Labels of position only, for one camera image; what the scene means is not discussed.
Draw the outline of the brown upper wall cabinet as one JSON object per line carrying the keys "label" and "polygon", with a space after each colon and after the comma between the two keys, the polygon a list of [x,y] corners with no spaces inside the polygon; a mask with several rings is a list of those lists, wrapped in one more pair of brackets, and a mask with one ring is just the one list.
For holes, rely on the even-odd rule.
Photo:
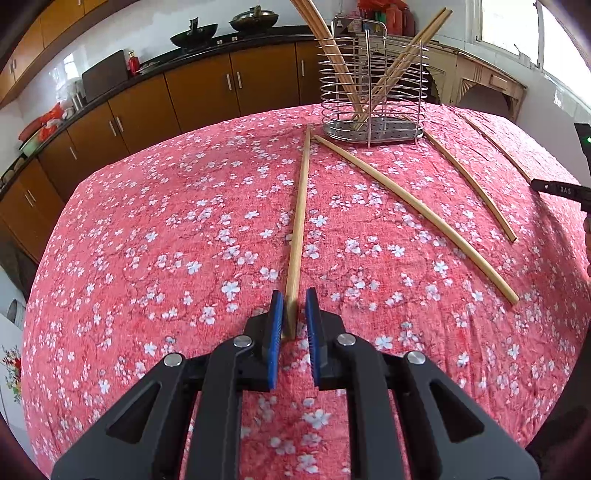
{"label": "brown upper wall cabinet", "polygon": [[1,106],[14,101],[61,50],[133,1],[51,1],[1,60]]}

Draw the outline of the dark wok right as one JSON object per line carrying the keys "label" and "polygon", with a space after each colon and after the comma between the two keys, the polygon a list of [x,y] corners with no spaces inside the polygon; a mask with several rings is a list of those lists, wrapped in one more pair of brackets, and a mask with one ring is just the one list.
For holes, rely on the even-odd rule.
{"label": "dark wok right", "polygon": [[239,33],[257,34],[266,32],[266,30],[276,25],[279,17],[280,15],[276,12],[263,9],[262,6],[256,5],[250,7],[245,12],[235,15],[230,20],[229,25]]}

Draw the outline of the dark cutting board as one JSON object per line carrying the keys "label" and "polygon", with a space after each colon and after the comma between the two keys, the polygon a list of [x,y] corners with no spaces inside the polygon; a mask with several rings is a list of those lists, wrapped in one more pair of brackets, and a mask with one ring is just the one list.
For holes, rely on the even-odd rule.
{"label": "dark cutting board", "polygon": [[87,102],[128,80],[125,55],[118,50],[82,73],[82,84]]}

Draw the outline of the red bottle on counter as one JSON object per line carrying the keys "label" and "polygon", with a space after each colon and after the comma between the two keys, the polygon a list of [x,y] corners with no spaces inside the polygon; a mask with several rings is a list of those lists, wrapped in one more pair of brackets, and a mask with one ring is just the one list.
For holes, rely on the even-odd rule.
{"label": "red bottle on counter", "polygon": [[140,62],[133,51],[128,52],[127,60],[128,70],[132,76],[135,76],[139,70]]}

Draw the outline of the cream wooden side table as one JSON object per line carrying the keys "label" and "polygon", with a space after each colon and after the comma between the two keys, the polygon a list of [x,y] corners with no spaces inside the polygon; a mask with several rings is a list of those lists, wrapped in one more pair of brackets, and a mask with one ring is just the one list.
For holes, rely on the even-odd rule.
{"label": "cream wooden side table", "polygon": [[527,87],[494,65],[439,42],[428,45],[437,103],[503,116],[516,123]]}

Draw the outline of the black wok left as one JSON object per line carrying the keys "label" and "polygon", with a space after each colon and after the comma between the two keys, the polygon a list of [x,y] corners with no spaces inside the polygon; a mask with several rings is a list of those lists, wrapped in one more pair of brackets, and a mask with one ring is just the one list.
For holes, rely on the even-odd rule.
{"label": "black wok left", "polygon": [[183,49],[193,49],[206,44],[217,31],[216,24],[200,25],[197,17],[189,20],[189,29],[170,38],[173,45]]}

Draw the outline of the brown lower kitchen cabinets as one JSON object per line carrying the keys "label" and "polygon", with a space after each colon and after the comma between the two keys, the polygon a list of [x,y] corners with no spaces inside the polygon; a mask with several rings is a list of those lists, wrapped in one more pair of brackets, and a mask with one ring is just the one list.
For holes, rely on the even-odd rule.
{"label": "brown lower kitchen cabinets", "polygon": [[77,185],[163,140],[239,116],[320,101],[321,50],[311,40],[232,48],[94,101],[44,142],[1,191],[1,228],[40,261]]}

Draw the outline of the pink floral tablecloth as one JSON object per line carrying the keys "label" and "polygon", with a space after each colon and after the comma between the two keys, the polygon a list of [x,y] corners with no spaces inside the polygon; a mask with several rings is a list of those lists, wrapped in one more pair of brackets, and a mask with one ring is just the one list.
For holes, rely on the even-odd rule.
{"label": "pink floral tablecloth", "polygon": [[[425,353],[518,442],[557,402],[590,322],[583,218],[533,192],[571,174],[508,120],[443,105],[425,126],[478,181],[511,243],[427,139],[353,155],[466,239],[517,293],[511,305],[429,221],[325,146],[311,145],[301,287],[379,351]],[[287,280],[301,147],[317,106],[222,122],[107,166],[71,196],[27,305],[22,395],[40,470],[164,355],[242,332]]]}

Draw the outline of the red items on side table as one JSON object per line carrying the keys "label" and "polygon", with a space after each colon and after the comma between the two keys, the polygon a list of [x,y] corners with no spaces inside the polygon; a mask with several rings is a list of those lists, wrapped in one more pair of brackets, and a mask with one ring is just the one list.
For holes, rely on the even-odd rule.
{"label": "red items on side table", "polygon": [[413,37],[415,17],[403,0],[358,0],[356,6],[363,18],[384,23],[389,35]]}

